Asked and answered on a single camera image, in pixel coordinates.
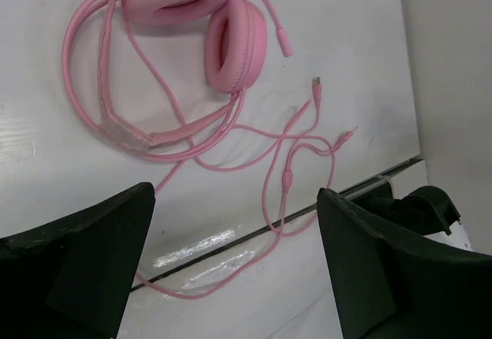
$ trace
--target usb connector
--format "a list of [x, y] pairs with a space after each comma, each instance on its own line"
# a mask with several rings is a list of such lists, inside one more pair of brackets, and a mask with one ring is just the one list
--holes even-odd
[[319, 110], [321, 108], [321, 93], [323, 91], [321, 78], [319, 76], [313, 78], [313, 85], [311, 89], [313, 91], [314, 105], [316, 106], [316, 109]]

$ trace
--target white table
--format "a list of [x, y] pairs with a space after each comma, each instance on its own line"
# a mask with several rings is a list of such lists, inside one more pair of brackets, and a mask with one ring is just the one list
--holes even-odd
[[[396, 174], [390, 182], [396, 198], [427, 185], [425, 163]], [[449, 238], [444, 232], [432, 238], [469, 249], [466, 233], [457, 223], [455, 226]], [[189, 289], [219, 281], [271, 238], [271, 233], [263, 234], [158, 283]], [[118, 339], [136, 337], [341, 339], [317, 223], [298, 237], [283, 239], [263, 261], [210, 297], [183, 301], [147, 287], [130, 294]]]
[[[171, 168], [119, 153], [89, 133], [71, 110], [62, 86], [60, 50], [65, 26], [81, 1], [0, 0], [0, 237], [86, 208], [139, 181], [156, 184]], [[294, 56], [281, 56], [269, 23], [267, 61], [248, 92], [240, 122], [280, 132], [311, 97], [311, 78], [321, 76], [323, 116], [317, 133], [335, 140], [358, 126], [338, 155], [335, 190], [418, 155], [401, 0], [272, 2], [291, 37]], [[121, 20], [114, 24], [111, 76], [117, 109], [145, 130], [174, 128], [171, 109], [132, 51]], [[204, 83], [206, 25], [203, 19], [182, 27], [135, 29], [189, 120], [226, 99]], [[73, 63], [76, 87], [90, 112], [95, 111], [99, 26], [100, 15], [83, 28]], [[312, 113], [305, 115], [296, 131], [312, 120]], [[238, 165], [268, 143], [236, 132], [204, 159]], [[314, 203], [329, 164], [307, 152], [296, 159], [288, 213]], [[148, 270], [172, 258], [181, 263], [263, 226], [260, 194], [268, 165], [265, 160], [234, 174], [185, 165], [157, 200], [143, 267]], [[279, 178], [276, 171], [268, 202], [272, 214], [278, 209]]]

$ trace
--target pink headset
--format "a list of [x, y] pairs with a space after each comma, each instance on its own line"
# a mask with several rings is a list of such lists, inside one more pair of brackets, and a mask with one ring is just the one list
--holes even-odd
[[[178, 106], [174, 97], [171, 97], [171, 90], [136, 44], [128, 22], [139, 25], [176, 25], [211, 14], [205, 40], [205, 72], [208, 84], [220, 93], [230, 94], [230, 102], [197, 121], [184, 123], [180, 128], [149, 135], [121, 118], [113, 108], [109, 87], [111, 20], [117, 1], [121, 2], [123, 8], [128, 37], [141, 58], [170, 95], [175, 111]], [[284, 56], [292, 55], [287, 34], [282, 28], [273, 6], [269, 0], [262, 1], [277, 28], [277, 38]], [[71, 47], [81, 24], [91, 14], [106, 5], [108, 8], [101, 29], [98, 63], [98, 93], [102, 115], [102, 123], [98, 125], [88, 117], [75, 94], [70, 76], [69, 61]], [[65, 34], [62, 49], [62, 70], [68, 96], [84, 123], [118, 147], [126, 151], [142, 153], [154, 146], [189, 138], [224, 116], [223, 124], [225, 126], [221, 126], [221, 131], [227, 129], [227, 122], [235, 104], [241, 100], [241, 96], [244, 96], [245, 90], [258, 79], [266, 51], [266, 22], [261, 11], [248, 0], [85, 0], [72, 16]], [[207, 151], [220, 138], [223, 138], [223, 135], [216, 133], [189, 151], [176, 155], [159, 156], [159, 158], [162, 161], [189, 159]]]
[[[277, 38], [281, 46], [281, 50], [285, 57], [292, 55], [292, 49], [288, 41], [287, 34], [281, 27], [277, 15], [268, 0], [262, 0], [266, 5], [271, 18], [277, 29]], [[135, 51], [139, 54], [142, 61], [148, 66], [152, 74], [168, 93], [171, 105], [178, 116], [181, 127], [171, 131], [160, 133], [151, 133], [149, 135], [140, 131], [135, 126], [126, 122], [118, 116], [113, 108], [109, 87], [109, 49], [111, 43], [111, 20], [115, 12], [116, 3], [121, 2], [123, 10], [123, 20], [125, 23], [128, 38], [132, 43]], [[98, 93], [101, 107], [102, 123], [96, 124], [85, 112], [80, 104], [80, 101], [75, 94], [75, 90], [70, 76], [70, 55], [71, 47], [75, 36], [85, 20], [94, 12], [104, 6], [108, 6], [101, 28], [101, 40], [98, 60]], [[210, 15], [210, 23], [208, 33], [205, 40], [205, 72], [208, 84], [220, 93], [228, 93], [231, 96], [230, 102], [224, 107], [218, 109], [204, 118], [201, 118], [192, 123], [187, 123], [181, 112], [178, 101], [174, 97], [171, 89], [168, 87], [164, 79], [160, 76], [155, 67], [150, 63], [144, 52], [138, 46], [135, 35], [130, 27], [130, 22], [141, 25], [176, 25], [185, 22], [190, 22], [206, 15]], [[354, 134], [354, 130], [347, 131], [339, 137], [335, 145], [320, 136], [311, 135], [310, 133], [317, 127], [320, 120], [321, 109], [321, 84], [318, 79], [313, 80], [312, 92], [313, 101], [316, 109], [316, 118], [313, 125], [303, 130], [300, 134], [288, 134], [299, 118], [307, 111], [311, 101], [306, 102], [304, 106], [291, 118], [286, 124], [285, 129], [281, 134], [269, 133], [247, 125], [236, 124], [239, 114], [244, 103], [246, 89], [251, 87], [263, 67], [265, 55], [267, 51], [267, 26], [260, 10], [252, 5], [247, 0], [85, 0], [72, 16], [70, 23], [65, 33], [62, 48], [62, 71], [65, 87], [70, 101], [80, 116], [82, 121], [94, 132], [109, 140], [113, 145], [131, 152], [149, 161], [156, 162], [174, 162], [174, 168], [155, 188], [156, 194], [171, 180], [181, 166], [189, 159], [194, 159], [200, 166], [211, 171], [236, 171], [257, 164], [259, 161], [266, 158], [271, 152], [274, 152], [271, 166], [268, 169], [267, 176], [264, 181], [264, 187], [261, 197], [264, 219], [269, 228], [276, 234], [275, 241], [272, 245], [266, 248], [260, 255], [251, 259], [248, 263], [240, 267], [229, 277], [219, 282], [216, 286], [210, 288], [205, 293], [190, 295], [170, 291], [160, 285], [151, 283], [146, 280], [139, 272], [137, 278], [145, 285], [160, 291], [161, 293], [178, 297], [182, 299], [199, 299], [213, 294], [215, 291], [224, 287], [232, 281], [244, 269], [260, 261], [262, 258], [270, 254], [278, 245], [282, 237], [290, 237], [306, 230], [316, 219], [312, 217], [308, 223], [298, 228], [296, 231], [284, 231], [284, 220], [286, 214], [286, 204], [289, 189], [293, 181], [292, 163], [295, 154], [301, 149], [308, 149], [320, 156], [331, 156], [331, 172], [327, 186], [331, 184], [334, 170], [334, 154], [341, 146], [350, 139]], [[218, 126], [215, 132], [202, 143], [195, 144], [191, 136], [203, 128], [206, 128], [214, 121], [222, 118], [222, 123]], [[261, 156], [250, 161], [247, 164], [239, 165], [233, 168], [222, 168], [204, 163], [200, 159], [200, 155], [214, 147], [229, 131], [233, 129], [241, 129], [253, 131], [257, 134], [274, 138], [274, 144]], [[154, 155], [148, 153], [152, 147], [187, 139], [190, 143], [190, 148], [180, 153], [172, 155]], [[274, 166], [278, 160], [278, 155], [281, 146], [285, 140], [294, 140], [285, 162], [284, 171], [282, 174], [281, 186], [281, 223], [277, 228], [270, 219], [267, 210], [267, 189]], [[309, 142], [301, 142], [301, 139], [316, 140], [324, 143], [324, 148], [314, 146]]]

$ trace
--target white surface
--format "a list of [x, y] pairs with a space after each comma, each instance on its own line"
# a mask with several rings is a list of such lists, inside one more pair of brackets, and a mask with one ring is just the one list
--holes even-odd
[[404, 0], [422, 151], [431, 184], [492, 254], [492, 0]]
[[[391, 184], [397, 198], [426, 185], [425, 163], [395, 175]], [[271, 239], [270, 233], [263, 234], [173, 274], [159, 284], [190, 288], [219, 281], [252, 258], [254, 252]], [[210, 297], [183, 301], [146, 287], [130, 294], [118, 339], [163, 336], [341, 338], [317, 223], [297, 237], [283, 239], [262, 262]]]
[[472, 251], [470, 240], [468, 239], [467, 231], [463, 225], [459, 222], [454, 222], [450, 226], [451, 235], [446, 235], [444, 231], [436, 234], [426, 236], [426, 238], [432, 239], [450, 245], [451, 247], [464, 249], [465, 251]]
[[[71, 110], [62, 87], [60, 49], [65, 26], [81, 1], [0, 0], [0, 237], [86, 208], [136, 182], [156, 184], [171, 168], [118, 153], [89, 133]], [[240, 122], [280, 132], [311, 97], [311, 78], [320, 75], [325, 92], [317, 132], [335, 140], [341, 132], [359, 127], [338, 156], [335, 189], [417, 155], [400, 0], [272, 2], [291, 36], [294, 57], [281, 57], [270, 23], [267, 61], [248, 92]], [[226, 99], [205, 87], [206, 24], [203, 19], [182, 27], [135, 29], [143, 49], [177, 92], [188, 119], [212, 111]], [[82, 29], [73, 59], [75, 85], [90, 112], [96, 103], [99, 26], [100, 15]], [[117, 109], [147, 131], [174, 128], [171, 109], [131, 50], [119, 18], [114, 21], [112, 45]], [[311, 112], [296, 131], [312, 120]], [[236, 132], [204, 158], [237, 165], [267, 143], [257, 135]], [[260, 194], [268, 165], [263, 161], [234, 174], [185, 165], [157, 201], [144, 265], [158, 264], [157, 258], [173, 252], [182, 256], [182, 248], [190, 248], [191, 254], [203, 251], [208, 241], [215, 243], [216, 235], [236, 238], [263, 226]], [[302, 152], [294, 164], [289, 213], [314, 203], [328, 169], [328, 159]], [[272, 214], [278, 209], [279, 177], [276, 171], [271, 182]]]

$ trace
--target white wall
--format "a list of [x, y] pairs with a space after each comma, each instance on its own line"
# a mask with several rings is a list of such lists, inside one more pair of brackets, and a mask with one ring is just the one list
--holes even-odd
[[492, 254], [492, 0], [403, 0], [424, 158]]

